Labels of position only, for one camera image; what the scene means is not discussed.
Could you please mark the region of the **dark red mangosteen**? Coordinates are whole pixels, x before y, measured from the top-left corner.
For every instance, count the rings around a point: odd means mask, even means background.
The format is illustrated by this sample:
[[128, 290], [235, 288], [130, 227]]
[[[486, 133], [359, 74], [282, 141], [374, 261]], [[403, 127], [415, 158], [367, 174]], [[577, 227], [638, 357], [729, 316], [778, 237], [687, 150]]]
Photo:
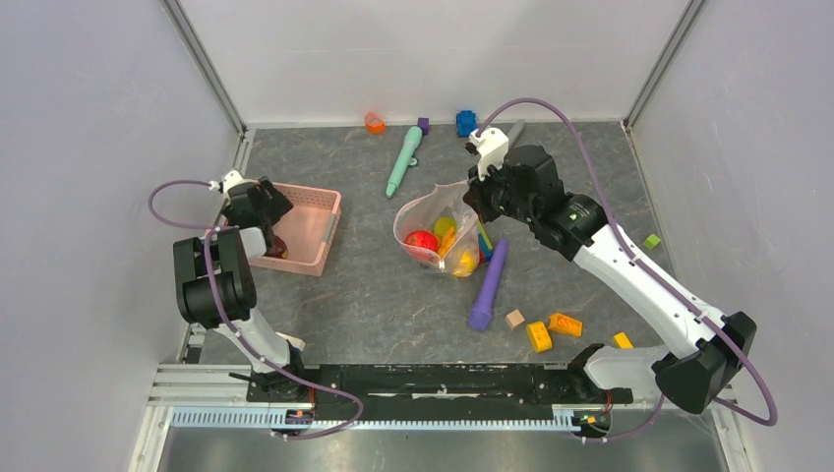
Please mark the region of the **dark red mangosteen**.
[[265, 252], [265, 256], [280, 260], [286, 259], [288, 256], [288, 249], [285, 241], [277, 235], [274, 235], [271, 245]]

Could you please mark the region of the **yellow starfruit toy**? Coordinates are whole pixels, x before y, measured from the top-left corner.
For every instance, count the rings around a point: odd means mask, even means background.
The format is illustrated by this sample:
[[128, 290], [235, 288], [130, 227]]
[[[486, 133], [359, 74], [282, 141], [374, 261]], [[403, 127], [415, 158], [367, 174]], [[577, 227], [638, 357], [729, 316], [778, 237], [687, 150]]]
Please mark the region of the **yellow starfruit toy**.
[[450, 230], [456, 230], [456, 221], [452, 217], [442, 216], [434, 223], [433, 232], [439, 239], [443, 239]]

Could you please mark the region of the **orange wrinkled fruit toy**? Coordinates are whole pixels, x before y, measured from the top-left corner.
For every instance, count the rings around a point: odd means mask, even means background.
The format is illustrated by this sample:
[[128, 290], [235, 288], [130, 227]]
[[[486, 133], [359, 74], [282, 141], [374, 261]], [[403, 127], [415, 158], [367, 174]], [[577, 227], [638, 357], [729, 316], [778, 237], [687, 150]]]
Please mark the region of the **orange wrinkled fruit toy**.
[[443, 234], [438, 248], [438, 255], [444, 259], [456, 241], [456, 228], [449, 227]]

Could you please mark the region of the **yellow pear toy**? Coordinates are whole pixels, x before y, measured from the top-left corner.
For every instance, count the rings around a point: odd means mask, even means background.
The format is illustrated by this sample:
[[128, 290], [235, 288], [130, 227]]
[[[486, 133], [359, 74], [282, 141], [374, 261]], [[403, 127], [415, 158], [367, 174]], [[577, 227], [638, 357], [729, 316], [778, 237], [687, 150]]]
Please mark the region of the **yellow pear toy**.
[[478, 251], [464, 251], [461, 253], [458, 262], [452, 270], [452, 275], [455, 277], [468, 277], [477, 268], [480, 263], [480, 255]]

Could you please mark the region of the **clear zip top bag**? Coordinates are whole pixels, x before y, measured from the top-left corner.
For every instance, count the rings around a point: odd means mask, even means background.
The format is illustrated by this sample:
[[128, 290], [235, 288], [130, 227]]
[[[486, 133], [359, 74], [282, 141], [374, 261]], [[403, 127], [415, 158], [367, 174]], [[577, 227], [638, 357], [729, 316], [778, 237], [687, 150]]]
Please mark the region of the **clear zip top bag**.
[[392, 233], [413, 260], [436, 272], [462, 278], [481, 263], [479, 218], [464, 202], [466, 182], [437, 185], [430, 194], [403, 206]]

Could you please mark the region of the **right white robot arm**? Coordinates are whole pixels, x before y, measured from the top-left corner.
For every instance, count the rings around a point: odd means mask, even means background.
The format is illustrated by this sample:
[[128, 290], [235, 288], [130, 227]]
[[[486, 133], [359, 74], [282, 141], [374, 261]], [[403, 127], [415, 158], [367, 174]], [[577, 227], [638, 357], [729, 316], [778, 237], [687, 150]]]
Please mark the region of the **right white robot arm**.
[[540, 146], [511, 149], [504, 161], [477, 163], [464, 201], [485, 221], [510, 217], [543, 246], [591, 273], [641, 315], [667, 352], [649, 370], [660, 392], [699, 414], [742, 369], [757, 332], [744, 312], [704, 304], [646, 257], [603, 207], [564, 188], [556, 162]]

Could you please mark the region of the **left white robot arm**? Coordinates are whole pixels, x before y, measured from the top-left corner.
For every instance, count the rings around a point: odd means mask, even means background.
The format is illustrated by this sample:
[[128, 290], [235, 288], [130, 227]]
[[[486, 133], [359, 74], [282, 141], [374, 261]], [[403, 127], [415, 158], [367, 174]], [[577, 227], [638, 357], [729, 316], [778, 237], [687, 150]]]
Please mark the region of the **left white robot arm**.
[[225, 224], [203, 237], [173, 245], [177, 306], [183, 319], [226, 337], [249, 360], [251, 382], [271, 385], [285, 400], [308, 390], [309, 375], [301, 361], [303, 343], [274, 331], [257, 308], [257, 288], [250, 260], [283, 257], [286, 244], [272, 227], [293, 203], [270, 179], [245, 179], [228, 172], [210, 183], [224, 196]]

